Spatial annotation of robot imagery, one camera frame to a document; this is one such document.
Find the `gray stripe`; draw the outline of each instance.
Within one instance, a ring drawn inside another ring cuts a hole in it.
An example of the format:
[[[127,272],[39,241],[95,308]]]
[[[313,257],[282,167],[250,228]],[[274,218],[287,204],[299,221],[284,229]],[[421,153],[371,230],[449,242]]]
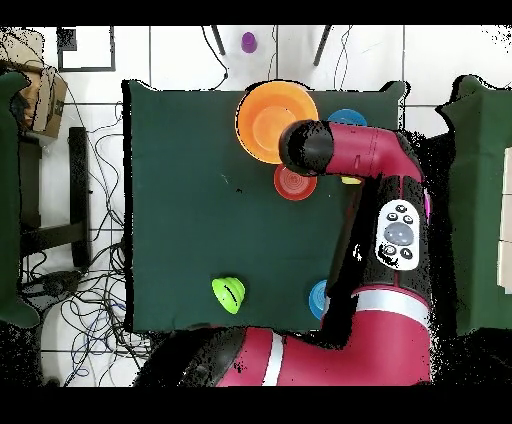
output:
[[[357,293],[359,296],[356,311],[388,311],[409,317],[427,330],[429,310],[425,304],[404,293],[385,290],[365,290]]]
[[[283,338],[272,332],[272,348],[268,358],[267,371],[262,386],[277,386],[277,379],[283,362]]]

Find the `cardboard box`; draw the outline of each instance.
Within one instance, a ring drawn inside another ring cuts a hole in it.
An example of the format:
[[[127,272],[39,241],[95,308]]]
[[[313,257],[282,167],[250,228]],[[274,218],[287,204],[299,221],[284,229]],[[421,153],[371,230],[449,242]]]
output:
[[[23,72],[31,85],[20,91],[30,105],[25,110],[27,129],[35,134],[58,138],[67,84],[56,69],[42,62],[43,37],[30,30],[0,30],[0,62]]]

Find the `purple object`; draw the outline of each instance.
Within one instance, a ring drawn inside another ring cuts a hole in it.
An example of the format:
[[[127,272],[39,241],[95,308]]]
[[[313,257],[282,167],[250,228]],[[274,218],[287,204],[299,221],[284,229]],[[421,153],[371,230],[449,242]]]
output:
[[[256,37],[252,32],[246,32],[242,36],[242,50],[246,53],[253,53],[256,50]]]

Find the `orange bowl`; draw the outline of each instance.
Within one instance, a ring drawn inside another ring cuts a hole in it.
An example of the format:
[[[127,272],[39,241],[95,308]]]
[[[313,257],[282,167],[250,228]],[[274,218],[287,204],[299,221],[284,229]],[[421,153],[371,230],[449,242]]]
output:
[[[235,129],[242,147],[256,159],[281,163],[279,137],[293,122],[318,120],[316,105],[300,85],[270,81],[258,85],[240,102]]]

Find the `green table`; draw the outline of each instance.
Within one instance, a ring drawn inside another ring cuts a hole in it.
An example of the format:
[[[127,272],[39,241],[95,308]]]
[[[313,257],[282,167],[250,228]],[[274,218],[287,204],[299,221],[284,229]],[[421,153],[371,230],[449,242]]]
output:
[[[321,119],[352,108],[371,126],[396,129],[405,89],[395,82],[380,92],[310,94]],[[308,295],[327,278],[342,227],[348,198],[340,178],[319,178],[301,202],[280,197],[276,166],[248,155],[236,138],[243,92],[154,91],[129,81],[124,93],[131,104],[133,330],[198,323],[318,329]],[[213,295],[211,281],[221,276],[246,287],[236,315]]]

